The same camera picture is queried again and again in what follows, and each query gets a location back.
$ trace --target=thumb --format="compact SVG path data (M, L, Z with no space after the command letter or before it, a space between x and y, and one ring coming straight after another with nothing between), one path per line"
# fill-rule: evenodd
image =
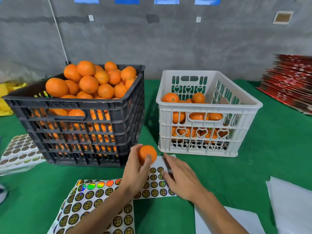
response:
M170 177L169 173L162 170L161 171L161 175L164 178L164 180L166 181L166 183L168 184L170 190L172 190L175 193L175 188L176 188L176 183L175 181Z
M148 154L147 157L145 158L143 166L140 169L140 173L144 173L147 175L152 163L153 163L152 156Z

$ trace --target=white plastic crate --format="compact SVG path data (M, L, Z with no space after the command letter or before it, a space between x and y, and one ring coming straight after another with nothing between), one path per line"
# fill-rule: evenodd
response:
M180 100L201 92L210 104L162 102L163 96L170 92L176 93ZM262 107L259 100L224 74L212 70L163 71L156 102L159 104L158 149L161 152L223 157L238 155L255 114ZM173 123L173 112L179 112L178 121L184 112L184 121ZM223 118L219 121L192 120L189 115L194 112L204 113L204 118L209 113L221 113ZM217 131L217 138L212 138L212 131Z

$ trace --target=heart-shaped cutout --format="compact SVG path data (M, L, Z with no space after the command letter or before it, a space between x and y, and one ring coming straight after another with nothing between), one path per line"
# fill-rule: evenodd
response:
M202 90L203 90L202 86L198 86L198 87L197 87L197 92L200 93Z
M220 139L223 139L230 134L230 131L228 129L220 129L220 130L218 130L217 134L218 134Z
M192 89L192 88L191 88L190 86L186 86L186 87L185 87L185 91L188 92L188 93L191 91L191 89Z
M175 86L174 87L174 92L177 94L180 91L180 87L179 86Z
M196 130L196 134L199 138L203 138L205 135L207 135L208 133L208 130L207 129L201 129L201 128L198 128Z
M187 130L185 129L185 128L181 128L181 127L178 127L177 129L176 129L176 133L177 133L177 135L179 136L179 137L183 137L185 134L186 134L186 132L187 132Z

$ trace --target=hand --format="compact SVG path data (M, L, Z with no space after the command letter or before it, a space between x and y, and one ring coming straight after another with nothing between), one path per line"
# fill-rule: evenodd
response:
M119 186L120 189L125 190L131 199L143 188L153 162L152 157L148 155L145 159L144 165L140 165L137 151L142 146L142 144L137 144L131 148Z
M195 172L186 162L166 153L163 155L171 167L174 179L172 179L166 171L162 171L161 175L169 188L176 193L177 196L194 202L196 194L207 191L198 180Z

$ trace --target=stack of red cardboard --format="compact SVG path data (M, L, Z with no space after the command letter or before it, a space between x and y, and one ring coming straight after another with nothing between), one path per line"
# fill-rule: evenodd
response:
M275 55L275 67L263 74L263 93L312 115L312 56Z

